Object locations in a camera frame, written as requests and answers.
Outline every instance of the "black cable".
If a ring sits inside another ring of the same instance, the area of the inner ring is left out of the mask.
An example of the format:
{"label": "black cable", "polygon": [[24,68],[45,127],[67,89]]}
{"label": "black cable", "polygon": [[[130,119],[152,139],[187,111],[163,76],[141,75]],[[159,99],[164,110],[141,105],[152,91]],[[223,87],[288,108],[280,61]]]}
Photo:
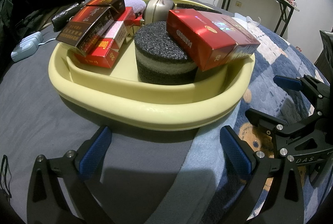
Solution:
{"label": "black cable", "polygon": [[[5,195],[7,201],[9,202],[9,200],[12,198],[12,195],[10,193],[10,187],[9,187],[9,183],[7,185],[7,171],[9,170],[9,166],[8,166],[8,157],[7,155],[3,155],[2,157],[2,161],[1,161],[1,168],[0,168],[0,189],[2,191],[2,193]],[[2,186],[2,174],[3,174],[3,183],[5,185],[5,188],[3,188]]]}

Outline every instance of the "round sponge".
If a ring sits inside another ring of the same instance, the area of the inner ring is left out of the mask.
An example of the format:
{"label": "round sponge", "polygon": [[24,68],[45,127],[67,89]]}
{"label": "round sponge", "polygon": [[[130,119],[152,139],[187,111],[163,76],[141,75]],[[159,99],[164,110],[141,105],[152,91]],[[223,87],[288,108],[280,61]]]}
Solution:
{"label": "round sponge", "polygon": [[159,85],[194,82],[197,66],[166,31],[165,21],[143,26],[134,36],[141,81]]}

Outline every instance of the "cigarette pack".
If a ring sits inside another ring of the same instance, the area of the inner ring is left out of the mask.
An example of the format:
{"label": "cigarette pack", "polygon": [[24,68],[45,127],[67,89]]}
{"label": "cigarette pack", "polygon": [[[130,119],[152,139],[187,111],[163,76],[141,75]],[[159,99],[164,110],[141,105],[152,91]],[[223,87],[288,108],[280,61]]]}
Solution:
{"label": "cigarette pack", "polygon": [[126,7],[123,14],[114,21],[107,31],[99,38],[96,46],[85,57],[75,54],[76,58],[85,64],[112,68],[119,49],[124,42],[133,38],[133,23],[135,14],[132,7]]}
{"label": "cigarette pack", "polygon": [[260,45],[231,17],[194,9],[170,10],[166,29],[202,71],[252,55]]}
{"label": "cigarette pack", "polygon": [[78,11],[57,36],[85,56],[106,29],[125,10],[124,0],[91,0]]}

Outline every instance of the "bed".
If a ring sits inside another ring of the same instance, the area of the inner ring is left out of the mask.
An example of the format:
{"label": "bed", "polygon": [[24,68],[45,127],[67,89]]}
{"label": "bed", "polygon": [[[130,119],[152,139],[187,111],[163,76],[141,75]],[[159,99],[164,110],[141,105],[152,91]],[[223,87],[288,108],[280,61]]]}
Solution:
{"label": "bed", "polygon": [[[255,108],[293,123],[311,114],[313,107],[302,94],[278,88],[272,78],[308,74],[328,84],[301,52],[277,34],[261,25],[252,26],[251,30],[261,45],[255,53],[249,88],[240,103],[215,123],[181,132],[124,125],[61,98],[51,85],[47,70],[57,45],[55,40],[41,46],[33,56],[12,64],[0,83],[0,154],[9,159],[14,210],[26,221],[29,179],[37,155],[56,158],[70,149],[76,150],[100,125],[106,124],[113,130],[113,139],[102,175],[87,185],[116,223],[217,223],[244,186],[223,153],[219,129],[230,125],[255,151],[272,154],[269,140],[256,132],[246,119],[245,110]],[[57,35],[52,25],[42,34],[44,40]],[[327,176],[320,187],[313,189],[306,168],[299,171],[306,223],[332,182]],[[270,184],[268,179],[252,217],[258,214]],[[67,192],[64,194],[76,214]]]}

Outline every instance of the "metal screw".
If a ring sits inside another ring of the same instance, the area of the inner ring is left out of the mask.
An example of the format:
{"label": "metal screw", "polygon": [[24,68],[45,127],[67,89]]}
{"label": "metal screw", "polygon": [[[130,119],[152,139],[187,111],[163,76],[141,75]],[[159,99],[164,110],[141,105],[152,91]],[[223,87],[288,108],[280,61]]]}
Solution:
{"label": "metal screw", "polygon": [[290,161],[290,162],[293,162],[295,159],[292,155],[288,155],[287,156],[287,159]]}
{"label": "metal screw", "polygon": [[278,125],[276,126],[276,129],[277,129],[277,130],[282,130],[282,129],[283,129],[283,125],[282,125],[282,124],[278,124]]}
{"label": "metal screw", "polygon": [[39,156],[37,156],[36,160],[38,162],[42,162],[44,160],[44,155],[40,154]]}
{"label": "metal screw", "polygon": [[286,156],[287,153],[288,153],[288,150],[287,150],[286,148],[282,148],[282,149],[280,150],[280,155],[281,155],[281,156]]}
{"label": "metal screw", "polygon": [[75,151],[74,150],[69,150],[68,152],[66,152],[66,156],[67,157],[73,157],[75,155]]}
{"label": "metal screw", "polygon": [[256,154],[257,157],[259,157],[259,158],[264,158],[264,157],[265,157],[265,154],[264,154],[264,152],[262,152],[262,151],[257,151],[255,154]]}

